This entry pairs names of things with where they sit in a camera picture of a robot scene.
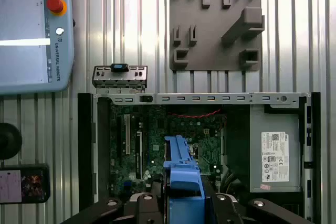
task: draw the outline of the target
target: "expansion slot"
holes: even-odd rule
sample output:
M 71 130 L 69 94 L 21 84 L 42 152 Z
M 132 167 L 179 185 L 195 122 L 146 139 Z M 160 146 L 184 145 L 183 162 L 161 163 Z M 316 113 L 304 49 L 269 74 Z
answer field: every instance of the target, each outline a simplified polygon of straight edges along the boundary
M 142 178 L 142 132 L 136 132 L 135 141 L 135 172 L 137 179 Z
M 125 121 L 125 153 L 131 154 L 131 115 L 124 115 Z

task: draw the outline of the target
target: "power supply label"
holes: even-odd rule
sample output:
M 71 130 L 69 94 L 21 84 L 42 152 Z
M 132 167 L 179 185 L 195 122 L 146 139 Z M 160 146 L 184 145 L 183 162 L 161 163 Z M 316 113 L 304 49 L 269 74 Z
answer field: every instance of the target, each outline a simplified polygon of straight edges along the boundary
M 0 203 L 22 202 L 21 171 L 0 170 Z
M 261 133 L 262 182 L 289 181 L 288 141 L 285 132 Z

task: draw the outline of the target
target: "motherboard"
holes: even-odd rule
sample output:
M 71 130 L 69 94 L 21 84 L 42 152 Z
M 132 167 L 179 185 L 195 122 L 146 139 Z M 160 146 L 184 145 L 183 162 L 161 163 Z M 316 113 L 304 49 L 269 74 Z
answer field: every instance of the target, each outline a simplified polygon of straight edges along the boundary
M 113 104 L 110 120 L 112 196 L 127 198 L 150 190 L 151 182 L 162 177 L 164 137 L 176 135 L 186 138 L 201 174 L 219 188 L 225 130 L 221 108 Z

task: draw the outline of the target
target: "red button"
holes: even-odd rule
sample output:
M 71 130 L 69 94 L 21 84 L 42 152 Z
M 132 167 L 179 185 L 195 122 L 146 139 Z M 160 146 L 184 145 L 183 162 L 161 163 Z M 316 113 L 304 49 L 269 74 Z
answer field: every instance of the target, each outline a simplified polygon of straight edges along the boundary
M 47 7 L 54 13 L 63 11 L 63 3 L 61 0 L 47 0 Z

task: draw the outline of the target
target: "screw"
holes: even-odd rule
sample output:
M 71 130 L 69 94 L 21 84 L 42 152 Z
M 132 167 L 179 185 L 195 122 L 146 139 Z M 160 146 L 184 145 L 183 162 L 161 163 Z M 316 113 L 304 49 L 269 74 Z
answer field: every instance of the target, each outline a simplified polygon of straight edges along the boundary
M 108 203 L 107 203 L 107 205 L 108 206 L 115 206 L 117 204 L 117 202 L 115 202 L 114 200 L 110 200 Z
M 153 197 L 151 195 L 146 195 L 145 197 L 143 197 L 144 199 L 152 199 Z
M 263 207 L 264 206 L 264 203 L 260 200 L 255 200 L 253 201 L 253 204 L 258 206 L 258 207 Z
M 220 200 L 225 200 L 225 196 L 223 194 L 218 194 L 217 198 Z

